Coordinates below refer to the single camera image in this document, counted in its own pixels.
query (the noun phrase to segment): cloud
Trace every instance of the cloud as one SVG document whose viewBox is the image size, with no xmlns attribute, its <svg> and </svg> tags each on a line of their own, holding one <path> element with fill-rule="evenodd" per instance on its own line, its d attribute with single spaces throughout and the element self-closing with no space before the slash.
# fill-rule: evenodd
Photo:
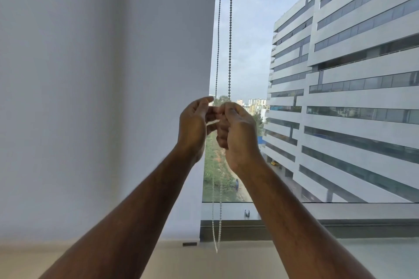
<svg viewBox="0 0 419 279">
<path fill-rule="evenodd" d="M 273 26 L 298 0 L 233 0 L 231 98 L 265 98 Z M 215 93 L 218 0 L 215 2 L 210 93 Z M 221 0 L 220 60 L 217 95 L 228 93 L 230 0 Z"/>
</svg>

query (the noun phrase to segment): forearm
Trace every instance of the forearm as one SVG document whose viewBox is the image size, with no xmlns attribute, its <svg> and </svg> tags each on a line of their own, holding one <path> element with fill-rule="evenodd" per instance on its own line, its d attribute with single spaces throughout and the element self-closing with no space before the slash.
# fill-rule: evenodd
<svg viewBox="0 0 419 279">
<path fill-rule="evenodd" d="M 246 186 L 290 279 L 373 276 L 305 209 L 263 161 L 246 166 Z"/>
<path fill-rule="evenodd" d="M 175 148 L 41 278 L 139 278 L 193 164 Z"/>
</svg>

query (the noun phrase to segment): office building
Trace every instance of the office building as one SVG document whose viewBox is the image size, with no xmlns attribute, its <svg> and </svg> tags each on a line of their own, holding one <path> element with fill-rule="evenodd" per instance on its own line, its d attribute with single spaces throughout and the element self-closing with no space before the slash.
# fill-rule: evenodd
<svg viewBox="0 0 419 279">
<path fill-rule="evenodd" d="M 299 0 L 274 25 L 264 153 L 321 202 L 419 202 L 419 0 Z"/>
</svg>

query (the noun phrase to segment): building facade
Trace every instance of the building facade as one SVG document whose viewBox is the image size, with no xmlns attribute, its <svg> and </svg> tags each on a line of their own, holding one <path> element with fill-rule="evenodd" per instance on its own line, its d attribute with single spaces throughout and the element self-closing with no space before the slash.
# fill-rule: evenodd
<svg viewBox="0 0 419 279">
<path fill-rule="evenodd" d="M 274 25 L 264 153 L 321 202 L 419 202 L 419 0 L 299 0 Z"/>
</svg>

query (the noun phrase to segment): hand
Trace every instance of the hand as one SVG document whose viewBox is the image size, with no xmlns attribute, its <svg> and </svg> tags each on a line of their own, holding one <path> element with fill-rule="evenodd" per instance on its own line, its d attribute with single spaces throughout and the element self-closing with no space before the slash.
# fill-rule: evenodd
<svg viewBox="0 0 419 279">
<path fill-rule="evenodd" d="M 225 158 L 238 176 L 249 162 L 262 160 L 258 147 L 256 122 L 243 107 L 224 103 L 217 109 L 217 142 L 225 148 Z"/>
<path fill-rule="evenodd" d="M 205 138 L 217 129 L 216 124 L 210 124 L 216 119 L 216 108 L 208 106 L 214 97 L 208 96 L 189 104 L 179 118 L 179 136 L 176 148 L 191 156 L 198 162 L 205 148 Z"/>
</svg>

